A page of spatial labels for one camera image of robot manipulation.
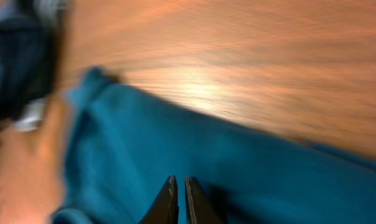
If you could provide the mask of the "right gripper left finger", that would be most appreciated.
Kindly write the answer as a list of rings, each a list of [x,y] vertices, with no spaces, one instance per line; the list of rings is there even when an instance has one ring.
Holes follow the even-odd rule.
[[[178,184],[169,176],[139,224],[178,223]]]

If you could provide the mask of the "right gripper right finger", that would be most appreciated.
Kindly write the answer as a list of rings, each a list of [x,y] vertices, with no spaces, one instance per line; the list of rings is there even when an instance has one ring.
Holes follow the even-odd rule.
[[[223,224],[195,177],[185,177],[187,224]]]

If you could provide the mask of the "blue polo shirt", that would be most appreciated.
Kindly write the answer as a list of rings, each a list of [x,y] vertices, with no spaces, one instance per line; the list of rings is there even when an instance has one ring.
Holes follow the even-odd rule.
[[[188,176],[229,223],[376,223],[374,160],[179,107],[98,67],[70,99],[53,223],[138,223],[166,181]]]

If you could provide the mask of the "white grey folded garment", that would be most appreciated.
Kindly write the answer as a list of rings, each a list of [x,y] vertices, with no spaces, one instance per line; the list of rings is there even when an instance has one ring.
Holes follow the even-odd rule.
[[[57,37],[62,29],[62,17],[67,10],[68,1],[65,0],[33,0],[34,12],[38,15],[45,28],[52,37]],[[45,106],[47,104],[47,93],[41,97],[28,102],[14,127],[22,132],[33,131],[41,124]]]

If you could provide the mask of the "navy blue folded garment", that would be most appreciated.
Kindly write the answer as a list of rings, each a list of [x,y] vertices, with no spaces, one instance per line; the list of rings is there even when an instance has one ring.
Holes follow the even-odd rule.
[[[52,89],[53,40],[41,21],[16,14],[0,19],[0,121],[17,121],[29,101]]]

